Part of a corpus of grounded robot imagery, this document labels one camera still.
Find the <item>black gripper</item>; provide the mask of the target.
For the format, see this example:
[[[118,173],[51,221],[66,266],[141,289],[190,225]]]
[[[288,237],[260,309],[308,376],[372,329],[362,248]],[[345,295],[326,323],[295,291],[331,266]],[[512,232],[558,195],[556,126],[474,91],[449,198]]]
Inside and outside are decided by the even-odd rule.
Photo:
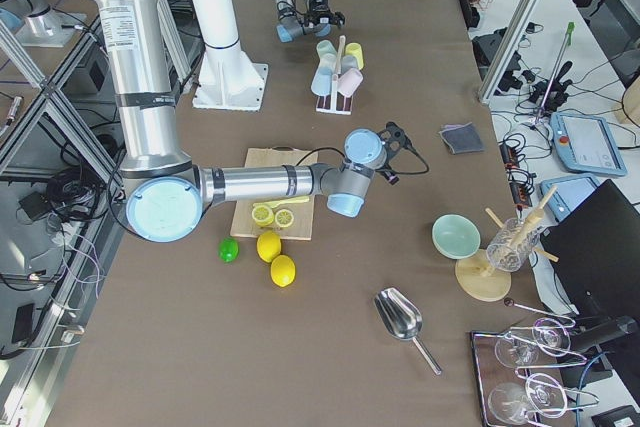
[[[390,168],[390,162],[401,150],[409,149],[410,140],[405,131],[393,121],[386,123],[385,128],[378,132],[378,137],[382,141],[386,153],[383,176],[389,184],[396,184],[398,176]]]
[[[341,12],[333,12],[329,6],[329,0],[304,0],[306,11],[302,14],[302,27],[304,30],[322,30],[325,27],[335,26],[342,28],[345,17]]]

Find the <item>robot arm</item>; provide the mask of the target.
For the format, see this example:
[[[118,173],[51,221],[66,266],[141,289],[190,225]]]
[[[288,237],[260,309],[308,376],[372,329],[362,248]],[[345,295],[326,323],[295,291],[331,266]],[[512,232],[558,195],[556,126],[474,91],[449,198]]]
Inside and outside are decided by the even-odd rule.
[[[306,11],[301,12],[296,0],[274,0],[278,23],[276,32],[281,42],[289,43],[303,35],[326,36],[331,27],[338,29],[345,24],[345,17],[339,11],[332,11],[329,0],[304,0]]]
[[[210,209],[237,201],[321,195],[332,212],[353,218],[376,176],[398,180],[391,161],[412,144],[394,122],[349,132],[338,165],[243,165],[269,68],[244,51],[233,0],[191,0],[204,50],[185,68],[194,83],[190,98],[176,94],[170,78],[184,45],[168,0],[92,1],[126,148],[118,176],[127,227],[137,236],[183,239]]]

